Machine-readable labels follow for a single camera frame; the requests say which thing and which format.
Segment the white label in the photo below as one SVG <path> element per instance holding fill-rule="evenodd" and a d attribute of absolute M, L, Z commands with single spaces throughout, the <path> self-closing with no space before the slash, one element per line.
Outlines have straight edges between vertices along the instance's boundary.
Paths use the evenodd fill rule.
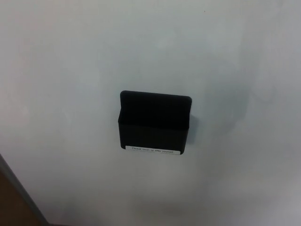
<path fill-rule="evenodd" d="M 180 151 L 163 150 L 163 149 L 148 148 L 148 147 L 126 146 L 126 149 L 133 150 L 133 151 L 155 152 L 155 153 L 162 153 L 162 154 L 181 154 Z"/>

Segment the brown floor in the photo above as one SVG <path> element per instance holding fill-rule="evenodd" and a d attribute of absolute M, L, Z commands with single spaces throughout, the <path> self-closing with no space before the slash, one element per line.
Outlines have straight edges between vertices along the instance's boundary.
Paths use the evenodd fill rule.
<path fill-rule="evenodd" d="M 0 225 L 40 226 L 41 223 L 21 195 L 0 171 Z"/>

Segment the black wall-mounted holder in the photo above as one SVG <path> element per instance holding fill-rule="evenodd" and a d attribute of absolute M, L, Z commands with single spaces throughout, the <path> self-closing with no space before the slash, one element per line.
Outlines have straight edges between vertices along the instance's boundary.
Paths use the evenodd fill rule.
<path fill-rule="evenodd" d="M 123 149 L 183 154 L 192 99 L 185 96 L 122 91 L 118 119 Z"/>

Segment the white wall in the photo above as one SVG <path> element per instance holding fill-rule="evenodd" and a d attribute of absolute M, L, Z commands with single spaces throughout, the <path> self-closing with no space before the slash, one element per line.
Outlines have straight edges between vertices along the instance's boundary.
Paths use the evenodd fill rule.
<path fill-rule="evenodd" d="M 299 226 L 300 19 L 298 0 L 3 0 L 1 154 L 53 223 Z M 192 97 L 184 155 L 120 148 L 122 90 Z"/>

